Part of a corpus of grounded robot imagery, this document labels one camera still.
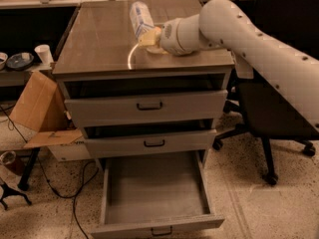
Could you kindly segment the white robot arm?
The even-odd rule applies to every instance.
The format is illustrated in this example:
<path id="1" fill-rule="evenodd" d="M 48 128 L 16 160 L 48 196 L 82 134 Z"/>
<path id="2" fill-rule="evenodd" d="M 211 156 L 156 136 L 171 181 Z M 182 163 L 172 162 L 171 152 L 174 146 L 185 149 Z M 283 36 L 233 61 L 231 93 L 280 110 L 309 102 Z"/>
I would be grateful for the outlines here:
<path id="1" fill-rule="evenodd" d="M 257 71 L 313 127 L 319 125 L 319 61 L 263 33 L 229 0 L 211 0 L 194 16 L 167 21 L 142 34 L 139 45 L 177 56 L 226 48 L 239 77 Z"/>

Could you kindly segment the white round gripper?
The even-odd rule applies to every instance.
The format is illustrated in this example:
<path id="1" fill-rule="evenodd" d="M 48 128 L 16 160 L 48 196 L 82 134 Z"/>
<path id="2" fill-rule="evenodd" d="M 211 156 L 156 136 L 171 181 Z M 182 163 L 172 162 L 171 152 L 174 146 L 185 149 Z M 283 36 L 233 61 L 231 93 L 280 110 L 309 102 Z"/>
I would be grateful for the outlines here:
<path id="1" fill-rule="evenodd" d="M 210 50 L 213 44 L 200 32 L 199 15 L 176 18 L 154 27 L 139 36 L 140 47 L 161 46 L 175 56 L 183 56 L 200 50 Z"/>

